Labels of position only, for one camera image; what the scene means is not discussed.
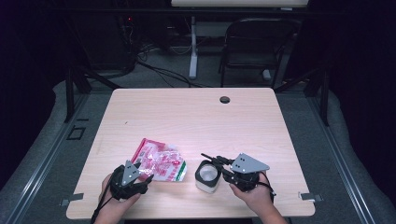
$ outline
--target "wooden table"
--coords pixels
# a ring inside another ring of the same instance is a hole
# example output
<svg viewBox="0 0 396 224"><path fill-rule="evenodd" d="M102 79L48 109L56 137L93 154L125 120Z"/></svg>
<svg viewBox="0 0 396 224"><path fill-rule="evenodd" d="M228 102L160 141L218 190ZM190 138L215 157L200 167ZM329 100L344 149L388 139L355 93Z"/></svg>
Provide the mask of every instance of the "wooden table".
<svg viewBox="0 0 396 224"><path fill-rule="evenodd" d="M230 103L221 103L222 96ZM187 173L183 182L151 182L125 218L255 217L223 179L213 194L195 187L201 153L235 159L244 152L268 164L282 216L315 213L299 198L309 190L272 89L119 89L76 186L75 194L84 197L69 204L69 218L91 218L103 179L132 158L143 138L176 145Z"/></svg>

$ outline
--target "hand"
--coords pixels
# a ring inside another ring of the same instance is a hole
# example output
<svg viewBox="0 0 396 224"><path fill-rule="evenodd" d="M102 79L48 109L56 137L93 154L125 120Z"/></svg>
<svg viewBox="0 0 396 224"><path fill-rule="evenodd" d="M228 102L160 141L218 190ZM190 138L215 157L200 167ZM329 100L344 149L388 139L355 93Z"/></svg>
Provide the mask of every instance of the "hand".
<svg viewBox="0 0 396 224"><path fill-rule="evenodd" d="M260 174L259 181L268 184L268 180L263 174ZM233 194L244 201L260 217L262 223L286 223L285 218L280 215L271 202L270 190L267 187L258 185L249 192L241 191L234 184L230 184L230 187L233 190Z"/></svg>
<svg viewBox="0 0 396 224"><path fill-rule="evenodd" d="M102 198L104 191L106 189L106 185L110 179L111 175L108 175L102 182L102 193L99 195L99 200ZM106 192L106 196L104 199L104 203L107 202L111 198L110 189ZM128 200L124 202L120 202L114 198L112 198L100 211L99 215L96 218L95 224L117 224L125 212L132 206L136 201L140 198L140 193L132 196Z"/></svg>

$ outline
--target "metal bracket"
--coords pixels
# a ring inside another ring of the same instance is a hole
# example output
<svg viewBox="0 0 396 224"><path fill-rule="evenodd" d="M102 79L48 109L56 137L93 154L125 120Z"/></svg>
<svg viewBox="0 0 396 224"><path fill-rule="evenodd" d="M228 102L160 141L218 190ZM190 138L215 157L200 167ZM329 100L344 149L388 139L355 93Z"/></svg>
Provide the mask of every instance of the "metal bracket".
<svg viewBox="0 0 396 224"><path fill-rule="evenodd" d="M324 201L323 197L320 194L313 194L313 193L299 192L299 198L301 198L303 201L310 201L313 203L318 203L318 202Z"/></svg>
<svg viewBox="0 0 396 224"><path fill-rule="evenodd" d="M72 196L69 197L69 199L62 199L59 202L60 206L67 206L70 204L70 202L72 201L77 201L77 200L82 200L82 198L84 197L84 193L80 193L80 194L73 194Z"/></svg>
<svg viewBox="0 0 396 224"><path fill-rule="evenodd" d="M241 174L249 174L270 169L267 164L253 159L245 153L239 154L239 156L233 161L233 164L230 166L230 168L232 171Z"/></svg>
<svg viewBox="0 0 396 224"><path fill-rule="evenodd" d="M131 163L131 161L125 162L125 169L122 175L122 185L126 186L132 181L136 180L140 176L139 170Z"/></svg>

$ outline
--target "black chair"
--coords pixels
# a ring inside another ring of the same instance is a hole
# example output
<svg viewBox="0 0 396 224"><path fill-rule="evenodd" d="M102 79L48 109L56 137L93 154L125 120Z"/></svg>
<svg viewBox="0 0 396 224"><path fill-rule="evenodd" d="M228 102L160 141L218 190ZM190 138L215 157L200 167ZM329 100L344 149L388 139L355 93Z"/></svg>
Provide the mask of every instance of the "black chair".
<svg viewBox="0 0 396 224"><path fill-rule="evenodd" d="M274 88L284 49L300 27L298 21L246 18L233 22L227 29L219 66L221 87L227 68L275 70Z"/></svg>

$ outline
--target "white desk leg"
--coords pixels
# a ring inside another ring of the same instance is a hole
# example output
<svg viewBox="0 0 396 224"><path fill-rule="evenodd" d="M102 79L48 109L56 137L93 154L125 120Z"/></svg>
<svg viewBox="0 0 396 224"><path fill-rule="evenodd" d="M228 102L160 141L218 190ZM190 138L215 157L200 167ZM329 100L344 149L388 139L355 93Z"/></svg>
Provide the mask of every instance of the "white desk leg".
<svg viewBox="0 0 396 224"><path fill-rule="evenodd" d="M190 78L197 78L197 42L195 33L195 17L191 17L191 62L190 62Z"/></svg>

